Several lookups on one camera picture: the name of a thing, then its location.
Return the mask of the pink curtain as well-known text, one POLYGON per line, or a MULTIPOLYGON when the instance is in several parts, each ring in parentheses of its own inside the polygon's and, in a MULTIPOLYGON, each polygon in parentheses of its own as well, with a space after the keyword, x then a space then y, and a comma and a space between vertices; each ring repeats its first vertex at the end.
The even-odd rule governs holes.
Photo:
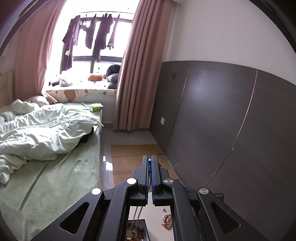
POLYGON ((15 61, 14 98, 41 95, 53 33, 65 1, 48 1, 21 27, 15 61))
POLYGON ((149 128, 171 1, 140 1, 119 72, 113 128, 149 128))

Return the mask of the green tissue box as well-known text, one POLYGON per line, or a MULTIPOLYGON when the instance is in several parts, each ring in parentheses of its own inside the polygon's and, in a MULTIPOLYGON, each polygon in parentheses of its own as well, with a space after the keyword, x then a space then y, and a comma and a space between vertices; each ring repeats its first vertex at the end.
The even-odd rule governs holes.
POLYGON ((93 113, 101 111, 102 108, 103 108, 103 104, 101 103, 92 103, 89 105, 89 110, 93 113))

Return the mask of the right pink curtain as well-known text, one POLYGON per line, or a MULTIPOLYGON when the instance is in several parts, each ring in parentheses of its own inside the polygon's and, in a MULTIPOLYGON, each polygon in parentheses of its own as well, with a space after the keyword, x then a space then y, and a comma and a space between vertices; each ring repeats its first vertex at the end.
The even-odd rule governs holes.
POLYGON ((140 1, 119 72, 113 128, 149 128, 171 1, 140 1))

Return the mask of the light green duvet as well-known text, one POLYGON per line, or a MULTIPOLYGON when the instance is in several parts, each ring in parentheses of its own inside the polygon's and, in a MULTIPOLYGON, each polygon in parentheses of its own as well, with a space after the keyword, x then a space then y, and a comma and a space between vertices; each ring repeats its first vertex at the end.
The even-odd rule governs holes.
POLYGON ((26 114, 1 113, 1 184, 28 160, 49 161, 71 152, 101 117, 63 104, 45 105, 26 114))

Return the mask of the dark cushion on sill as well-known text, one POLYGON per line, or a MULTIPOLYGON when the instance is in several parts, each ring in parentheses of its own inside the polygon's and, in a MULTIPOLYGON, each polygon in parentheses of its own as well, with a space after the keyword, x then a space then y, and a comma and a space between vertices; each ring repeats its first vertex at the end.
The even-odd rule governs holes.
POLYGON ((120 72, 121 65, 112 64, 106 72, 106 80, 108 82, 108 89, 117 89, 118 76, 120 72))

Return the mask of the flattened cardboard on floor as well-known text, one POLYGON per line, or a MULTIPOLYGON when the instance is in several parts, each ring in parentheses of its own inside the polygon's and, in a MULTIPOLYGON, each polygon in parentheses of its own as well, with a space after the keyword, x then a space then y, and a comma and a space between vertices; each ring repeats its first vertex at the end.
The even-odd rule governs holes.
POLYGON ((111 161, 113 165, 113 179, 116 186, 132 174, 132 170, 142 165, 143 156, 156 155, 161 167, 166 168, 169 176, 175 180, 179 177, 170 166, 158 144, 150 145, 111 145, 111 161))

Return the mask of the left pink curtain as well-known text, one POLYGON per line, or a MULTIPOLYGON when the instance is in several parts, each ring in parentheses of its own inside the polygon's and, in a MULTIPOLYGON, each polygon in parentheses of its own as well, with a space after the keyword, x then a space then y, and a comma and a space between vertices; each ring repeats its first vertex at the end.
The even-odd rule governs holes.
POLYGON ((14 98, 41 95, 53 33, 65 1, 48 1, 21 27, 15 61, 14 98))

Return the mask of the dark hanging shirt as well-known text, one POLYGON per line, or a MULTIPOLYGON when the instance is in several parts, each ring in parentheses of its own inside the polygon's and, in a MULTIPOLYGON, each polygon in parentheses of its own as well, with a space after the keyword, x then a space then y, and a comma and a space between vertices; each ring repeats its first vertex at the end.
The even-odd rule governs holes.
POLYGON ((77 45, 78 35, 80 31, 81 17, 76 16, 70 21, 66 35, 63 38, 63 51, 61 58, 60 72, 67 71, 72 67, 73 47, 77 45))

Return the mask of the light green pillow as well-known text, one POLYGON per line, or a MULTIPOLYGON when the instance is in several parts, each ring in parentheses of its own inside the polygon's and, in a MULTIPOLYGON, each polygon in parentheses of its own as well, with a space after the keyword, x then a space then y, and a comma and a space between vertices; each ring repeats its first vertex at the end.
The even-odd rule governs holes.
POLYGON ((27 113, 31 113, 37 109, 39 109, 39 105, 36 103, 30 103, 27 101, 21 101, 20 99, 16 99, 10 105, 11 111, 16 115, 24 115, 27 113))

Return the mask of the black jewelry box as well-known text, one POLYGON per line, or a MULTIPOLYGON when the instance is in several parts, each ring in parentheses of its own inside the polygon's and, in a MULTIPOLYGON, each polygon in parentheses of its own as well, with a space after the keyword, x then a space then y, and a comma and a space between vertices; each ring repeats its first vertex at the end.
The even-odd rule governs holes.
POLYGON ((145 219, 129 220, 125 234, 126 241, 149 241, 149 234, 145 219))

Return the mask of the dark hanging trousers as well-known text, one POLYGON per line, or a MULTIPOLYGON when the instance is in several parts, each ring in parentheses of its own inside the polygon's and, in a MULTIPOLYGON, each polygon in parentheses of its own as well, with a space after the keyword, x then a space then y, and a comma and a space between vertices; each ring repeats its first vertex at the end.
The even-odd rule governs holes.
POLYGON ((110 27, 113 24, 113 17, 111 14, 105 14, 101 18, 99 29, 94 43, 93 58, 99 59, 100 51, 106 48, 107 34, 110 32, 110 27))

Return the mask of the green bed sheet mattress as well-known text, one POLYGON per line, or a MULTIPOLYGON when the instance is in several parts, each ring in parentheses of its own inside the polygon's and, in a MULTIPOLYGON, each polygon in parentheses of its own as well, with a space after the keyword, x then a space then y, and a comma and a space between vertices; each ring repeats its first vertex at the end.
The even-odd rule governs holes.
POLYGON ((28 160, 1 184, 1 216, 16 240, 31 240, 99 185, 101 128, 55 160, 28 160))

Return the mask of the white side table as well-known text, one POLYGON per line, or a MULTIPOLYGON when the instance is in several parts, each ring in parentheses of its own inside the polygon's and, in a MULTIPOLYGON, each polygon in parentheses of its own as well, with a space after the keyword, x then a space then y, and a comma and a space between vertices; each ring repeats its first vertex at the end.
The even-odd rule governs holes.
POLYGON ((142 238, 135 238, 135 240, 174 240, 173 230, 163 226, 163 217, 171 213, 169 206, 155 207, 149 203, 142 208, 140 215, 138 215, 139 211, 140 207, 135 206, 132 206, 129 211, 128 226, 134 218, 133 225, 137 225, 138 230, 141 229, 139 233, 142 238))

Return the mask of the patterned window seat cushion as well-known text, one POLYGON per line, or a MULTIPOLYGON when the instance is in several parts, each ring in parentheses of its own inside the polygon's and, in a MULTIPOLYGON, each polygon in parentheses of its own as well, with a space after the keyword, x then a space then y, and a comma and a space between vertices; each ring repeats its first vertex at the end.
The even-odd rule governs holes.
POLYGON ((57 89, 46 90, 46 93, 58 102, 73 102, 89 95, 116 96, 116 89, 57 89))

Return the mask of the orange plush toy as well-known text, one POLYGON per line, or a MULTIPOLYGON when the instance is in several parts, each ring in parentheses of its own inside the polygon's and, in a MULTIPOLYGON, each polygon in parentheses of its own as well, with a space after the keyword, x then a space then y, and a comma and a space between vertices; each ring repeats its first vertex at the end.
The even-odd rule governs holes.
POLYGON ((93 82, 102 81, 103 79, 104 79, 104 75, 92 74, 88 77, 88 80, 93 82))

